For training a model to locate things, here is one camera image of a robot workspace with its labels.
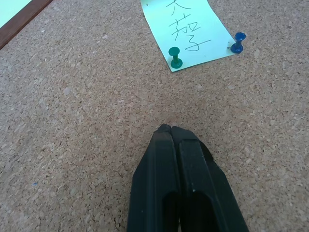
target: light green paper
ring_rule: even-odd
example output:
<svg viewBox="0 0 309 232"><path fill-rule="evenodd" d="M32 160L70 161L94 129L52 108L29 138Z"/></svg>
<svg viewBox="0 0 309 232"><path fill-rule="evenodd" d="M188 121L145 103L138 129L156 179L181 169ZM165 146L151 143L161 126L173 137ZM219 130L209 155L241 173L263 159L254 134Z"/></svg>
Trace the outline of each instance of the light green paper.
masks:
<svg viewBox="0 0 309 232"><path fill-rule="evenodd" d="M0 28L31 0L0 0Z"/></svg>
<svg viewBox="0 0 309 232"><path fill-rule="evenodd" d="M141 0L141 6L172 72L234 54L229 49L234 39L206 0ZM195 43L201 42L205 43L197 47ZM173 60L169 55L171 47L180 49L178 57L183 65L179 69L170 65Z"/></svg>

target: green push pin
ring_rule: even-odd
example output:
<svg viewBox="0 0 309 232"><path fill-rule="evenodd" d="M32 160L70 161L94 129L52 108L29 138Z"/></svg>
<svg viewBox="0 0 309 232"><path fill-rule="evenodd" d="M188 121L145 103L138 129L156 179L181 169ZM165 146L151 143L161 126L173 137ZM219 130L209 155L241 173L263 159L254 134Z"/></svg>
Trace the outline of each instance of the green push pin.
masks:
<svg viewBox="0 0 309 232"><path fill-rule="evenodd" d="M173 56L173 60L170 63L172 68L178 69L183 65L183 61L178 58L179 53L180 53L180 50L178 47L172 47L169 49L169 55Z"/></svg>

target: push pin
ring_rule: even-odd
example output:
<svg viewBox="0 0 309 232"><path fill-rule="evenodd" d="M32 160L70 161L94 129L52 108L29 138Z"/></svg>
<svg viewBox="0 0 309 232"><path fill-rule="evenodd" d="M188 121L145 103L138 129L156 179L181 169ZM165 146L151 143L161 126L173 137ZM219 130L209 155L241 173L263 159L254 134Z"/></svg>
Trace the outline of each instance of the push pin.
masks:
<svg viewBox="0 0 309 232"><path fill-rule="evenodd" d="M172 68L178 69L183 65L183 61L178 58L179 53L180 53L180 50L178 47L172 47L169 49L169 55L173 56L173 60L170 63Z"/></svg>
<svg viewBox="0 0 309 232"><path fill-rule="evenodd" d="M231 51L233 53L239 54L243 51L243 47L241 45L241 41L246 39L246 34L243 32L237 32L235 35L236 43L231 46Z"/></svg>

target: wooden frame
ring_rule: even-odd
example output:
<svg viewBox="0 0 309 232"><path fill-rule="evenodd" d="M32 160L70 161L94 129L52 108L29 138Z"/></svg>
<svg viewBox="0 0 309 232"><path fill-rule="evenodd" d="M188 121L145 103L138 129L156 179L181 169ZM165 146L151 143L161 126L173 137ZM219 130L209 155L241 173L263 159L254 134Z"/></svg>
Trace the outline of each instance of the wooden frame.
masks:
<svg viewBox="0 0 309 232"><path fill-rule="evenodd" d="M52 0L32 0L0 28L0 50Z"/></svg>

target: blue push pin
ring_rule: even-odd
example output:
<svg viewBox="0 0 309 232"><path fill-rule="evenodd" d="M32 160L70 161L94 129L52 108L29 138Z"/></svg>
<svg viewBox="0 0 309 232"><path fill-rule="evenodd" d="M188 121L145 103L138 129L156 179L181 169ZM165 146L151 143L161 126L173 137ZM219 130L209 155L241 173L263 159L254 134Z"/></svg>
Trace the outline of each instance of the blue push pin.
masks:
<svg viewBox="0 0 309 232"><path fill-rule="evenodd" d="M246 34L243 32L237 32L235 35L236 43L231 46L231 51L233 53L239 54L243 51L243 47L241 45L241 41L246 39Z"/></svg>

